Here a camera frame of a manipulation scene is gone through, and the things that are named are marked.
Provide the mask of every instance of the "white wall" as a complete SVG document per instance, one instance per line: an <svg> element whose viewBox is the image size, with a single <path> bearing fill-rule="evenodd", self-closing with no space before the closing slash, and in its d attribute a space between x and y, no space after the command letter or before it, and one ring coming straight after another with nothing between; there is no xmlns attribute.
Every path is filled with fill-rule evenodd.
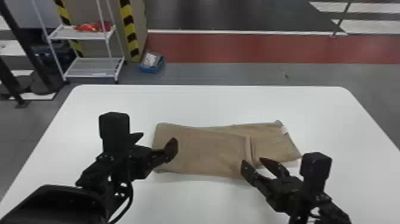
<svg viewBox="0 0 400 224"><path fill-rule="evenodd" d="M53 0L35 0L37 7L42 15L46 27L57 27L60 22L58 19L57 8ZM32 0L5 0L12 16L22 28L40 27L36 13L33 10Z"/></svg>

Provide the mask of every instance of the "shelf leg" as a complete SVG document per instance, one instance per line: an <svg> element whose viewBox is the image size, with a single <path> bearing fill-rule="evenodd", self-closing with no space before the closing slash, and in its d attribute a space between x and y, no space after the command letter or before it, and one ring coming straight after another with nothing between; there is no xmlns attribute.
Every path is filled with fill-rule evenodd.
<svg viewBox="0 0 400 224"><path fill-rule="evenodd" d="M117 23L115 23L114 14L113 14L113 11L112 11L111 6L110 6L110 0L105 0L105 2L107 3L108 11L110 12L111 21L115 25L115 28L116 28L117 27ZM120 50L121 50L122 57L125 57L124 48L122 47L122 42L121 42L120 33L118 32L118 29L115 30L115 34L117 35L118 44L120 45Z"/></svg>
<svg viewBox="0 0 400 224"><path fill-rule="evenodd" d="M110 40L107 38L107 31L105 30L105 26L104 26L103 12L101 11L100 1L96 0L96 3L97 3L97 10L99 11L101 27L103 28L105 46L107 47L108 57L110 58L110 69L113 69L113 56L111 55ZM114 80L117 80L115 71L114 71Z"/></svg>
<svg viewBox="0 0 400 224"><path fill-rule="evenodd" d="M60 75L61 75L63 81L65 81L63 69L61 68L60 62L58 61L57 54L55 53L54 48L53 48L53 44L52 44L51 40L49 39L49 34L47 33L45 23L43 22L42 15L39 12L39 9L38 9L38 6L36 5L36 1L35 0L32 0L32 5L33 5L33 9L35 10L35 13L37 15L37 18L39 19L39 23L42 26L43 33L46 36L47 43L50 46L50 50L51 50L51 52L53 54L54 61L57 64L58 70L60 71Z"/></svg>

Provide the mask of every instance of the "black tripod base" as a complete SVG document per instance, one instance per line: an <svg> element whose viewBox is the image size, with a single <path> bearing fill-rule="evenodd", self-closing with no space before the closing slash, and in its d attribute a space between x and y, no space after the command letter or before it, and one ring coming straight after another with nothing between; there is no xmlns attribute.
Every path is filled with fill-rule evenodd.
<svg viewBox="0 0 400 224"><path fill-rule="evenodd" d="M48 95L58 92L63 86L64 82L62 78L49 75L50 82L52 86L45 85L38 77L34 79L32 85L30 85L30 90L36 95Z"/></svg>
<svg viewBox="0 0 400 224"><path fill-rule="evenodd" d="M29 92L30 86L32 84L32 78L30 76L17 76L15 77L19 83L18 86L15 86L15 91L17 91L19 94L23 94L24 92ZM8 89L5 87L4 84L0 85L0 95L2 97L9 98L11 96L10 92Z"/></svg>

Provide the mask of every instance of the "label tag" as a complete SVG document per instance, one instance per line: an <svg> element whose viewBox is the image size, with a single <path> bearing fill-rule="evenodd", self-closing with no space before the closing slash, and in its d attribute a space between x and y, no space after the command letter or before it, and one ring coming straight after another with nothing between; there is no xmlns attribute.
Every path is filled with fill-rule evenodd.
<svg viewBox="0 0 400 224"><path fill-rule="evenodd" d="M283 125L282 127L280 127L280 131L282 132L282 135L285 135L288 133L288 130L286 129L286 126Z"/></svg>

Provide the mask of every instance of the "hazard stripe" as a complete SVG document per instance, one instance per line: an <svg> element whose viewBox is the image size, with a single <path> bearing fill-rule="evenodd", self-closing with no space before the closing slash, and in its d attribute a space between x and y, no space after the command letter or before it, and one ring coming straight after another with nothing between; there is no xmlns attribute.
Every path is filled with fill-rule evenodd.
<svg viewBox="0 0 400 224"><path fill-rule="evenodd" d="M133 19L132 7L129 0L119 0L121 19L124 24L124 33L128 43L128 51L132 61L139 62L139 42L136 36L136 26Z"/></svg>
<svg viewBox="0 0 400 224"><path fill-rule="evenodd" d="M71 26L72 22L71 22L70 14L68 13L68 10L66 9L63 0L54 0L54 3L57 6L57 11L58 11L58 14L60 15L62 23L64 25ZM78 41L73 40L71 47L76 50L77 54L80 57L83 57L82 47L80 46Z"/></svg>

